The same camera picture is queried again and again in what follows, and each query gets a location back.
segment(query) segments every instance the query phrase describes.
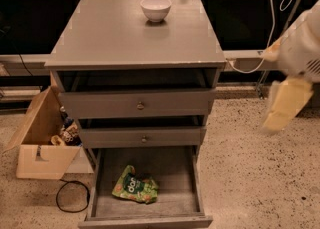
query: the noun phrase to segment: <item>bag in drawer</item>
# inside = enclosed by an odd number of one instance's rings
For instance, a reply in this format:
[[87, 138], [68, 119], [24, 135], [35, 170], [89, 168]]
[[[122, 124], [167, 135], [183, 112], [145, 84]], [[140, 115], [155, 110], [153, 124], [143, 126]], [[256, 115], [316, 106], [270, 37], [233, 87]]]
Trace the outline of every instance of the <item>bag in drawer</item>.
[[134, 167], [128, 165], [113, 188], [112, 195], [149, 204], [157, 200], [158, 185], [151, 177], [142, 181], [136, 179]]

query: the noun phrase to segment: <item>bowl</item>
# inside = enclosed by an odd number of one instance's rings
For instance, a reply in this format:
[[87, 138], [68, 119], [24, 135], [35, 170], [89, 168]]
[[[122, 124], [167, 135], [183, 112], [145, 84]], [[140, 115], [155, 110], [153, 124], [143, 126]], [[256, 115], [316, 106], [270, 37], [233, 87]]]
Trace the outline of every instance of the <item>bowl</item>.
[[151, 22], [161, 22], [168, 15], [171, 5], [170, 0], [142, 0], [140, 2], [144, 15]]

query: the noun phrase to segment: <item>cabinet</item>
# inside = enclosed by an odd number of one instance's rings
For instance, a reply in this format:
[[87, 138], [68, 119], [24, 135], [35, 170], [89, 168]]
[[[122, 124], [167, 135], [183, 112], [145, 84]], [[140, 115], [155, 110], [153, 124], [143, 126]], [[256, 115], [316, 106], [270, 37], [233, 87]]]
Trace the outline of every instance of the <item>cabinet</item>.
[[[205, 228], [197, 156], [223, 53], [200, 0], [171, 0], [160, 24], [140, 0], [81, 0], [46, 63], [59, 96], [98, 149], [94, 187], [79, 228]], [[111, 191], [126, 165], [159, 183], [156, 203]]]

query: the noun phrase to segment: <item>drawer knob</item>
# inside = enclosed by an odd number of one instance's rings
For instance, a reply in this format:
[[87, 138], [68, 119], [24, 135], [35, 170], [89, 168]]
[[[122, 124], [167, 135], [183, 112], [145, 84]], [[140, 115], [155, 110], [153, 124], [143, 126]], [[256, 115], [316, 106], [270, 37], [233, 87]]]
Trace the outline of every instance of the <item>drawer knob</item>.
[[143, 104], [142, 102], [139, 102], [139, 103], [137, 104], [137, 109], [138, 109], [138, 110], [143, 110], [143, 109], [144, 109], [144, 104]]
[[147, 141], [148, 141], [147, 136], [143, 136], [142, 139], [141, 139], [141, 142], [142, 143], [147, 143]]

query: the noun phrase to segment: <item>floor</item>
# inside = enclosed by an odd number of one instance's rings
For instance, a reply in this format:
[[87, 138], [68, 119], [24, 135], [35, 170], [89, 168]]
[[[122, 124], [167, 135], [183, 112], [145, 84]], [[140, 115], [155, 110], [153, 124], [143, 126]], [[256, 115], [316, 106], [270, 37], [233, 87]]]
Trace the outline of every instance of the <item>floor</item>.
[[[198, 164], [204, 209], [214, 220], [210, 229], [319, 228], [320, 110], [306, 109], [268, 136], [259, 132], [265, 107], [250, 91], [218, 92]], [[63, 183], [17, 179], [18, 148], [2, 153], [23, 116], [0, 115], [0, 228], [77, 228], [86, 212], [56, 207]], [[90, 186], [92, 175], [64, 179]], [[85, 192], [72, 186], [61, 200], [77, 209]]]

